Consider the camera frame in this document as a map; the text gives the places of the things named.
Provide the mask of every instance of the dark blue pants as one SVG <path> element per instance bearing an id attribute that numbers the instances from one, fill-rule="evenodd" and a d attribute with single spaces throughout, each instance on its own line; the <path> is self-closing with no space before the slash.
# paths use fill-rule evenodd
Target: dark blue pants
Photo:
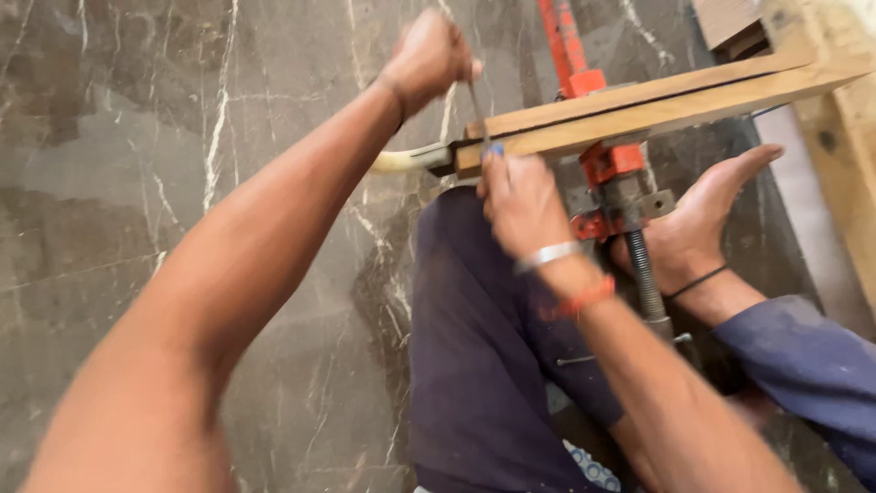
<path id="1" fill-rule="evenodd" d="M 598 423 L 623 415 L 574 324 L 542 322 L 534 277 L 512 275 L 471 187 L 420 217 L 411 331 L 411 454 L 421 486 L 444 491 L 604 491 L 551 429 L 545 378 Z"/>

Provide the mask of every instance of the wrist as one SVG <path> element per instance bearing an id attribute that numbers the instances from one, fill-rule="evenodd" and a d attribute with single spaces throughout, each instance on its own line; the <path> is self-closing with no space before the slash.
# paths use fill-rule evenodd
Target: wrist
<path id="1" fill-rule="evenodd" d="M 605 274 L 584 254 L 571 254 L 540 267 L 542 281 L 560 299 L 570 299 L 579 293 L 600 286 Z"/>
<path id="2" fill-rule="evenodd" d="M 393 92 L 405 109 L 405 120 L 420 112 L 425 105 L 421 102 L 424 91 L 416 82 L 417 74 L 409 64 L 398 59 L 390 61 L 380 72 L 378 80 L 381 79 L 394 87 Z"/>
<path id="3" fill-rule="evenodd" d="M 662 270 L 666 273 L 659 275 L 658 284 L 663 296 L 668 297 L 688 287 L 692 282 L 696 282 L 703 278 L 703 276 L 723 267 L 726 263 L 723 257 L 705 257 L 689 254 L 676 266 L 661 269 L 660 263 L 655 262 L 654 267 L 655 270 Z"/>
<path id="4" fill-rule="evenodd" d="M 714 329 L 766 300 L 767 297 L 728 269 L 685 291 L 675 303 Z"/>

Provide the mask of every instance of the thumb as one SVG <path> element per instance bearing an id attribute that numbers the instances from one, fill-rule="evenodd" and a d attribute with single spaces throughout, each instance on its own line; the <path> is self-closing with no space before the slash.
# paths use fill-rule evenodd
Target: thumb
<path id="1" fill-rule="evenodd" d="M 678 202 L 678 208 L 696 203 L 694 207 L 700 211 L 715 211 L 723 215 L 730 210 L 739 190 L 784 153 L 783 146 L 769 144 L 757 146 L 739 157 L 719 162 L 709 168 L 684 194 Z"/>
<path id="2" fill-rule="evenodd" d="M 503 198 L 511 192 L 508 161 L 500 144 L 494 145 L 484 156 L 483 175 L 491 198 Z"/>

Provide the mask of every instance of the metal rod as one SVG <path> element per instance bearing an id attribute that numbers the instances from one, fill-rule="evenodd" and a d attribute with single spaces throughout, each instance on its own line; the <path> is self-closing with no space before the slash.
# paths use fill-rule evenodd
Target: metal rod
<path id="1" fill-rule="evenodd" d="M 651 258 L 645 244 L 645 234 L 642 230 L 630 231 L 624 234 L 626 250 L 630 254 L 632 270 L 636 275 L 636 287 L 639 289 L 639 304 L 642 307 L 642 318 L 663 339 L 673 338 L 672 323 L 666 315 L 663 296 L 657 288 L 651 269 Z"/>

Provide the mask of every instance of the forearm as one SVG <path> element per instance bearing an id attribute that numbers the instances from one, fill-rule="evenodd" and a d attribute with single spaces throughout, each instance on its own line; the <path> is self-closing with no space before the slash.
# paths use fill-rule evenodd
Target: forearm
<path id="1" fill-rule="evenodd" d="M 580 261 L 552 269 L 546 281 L 561 297 L 595 275 Z M 580 326 L 667 490 L 800 491 L 757 434 L 622 302 L 592 305 Z"/>
<path id="2" fill-rule="evenodd" d="M 376 84 L 264 167 L 186 236 L 117 330 L 235 360 L 298 287 L 399 115 Z"/>

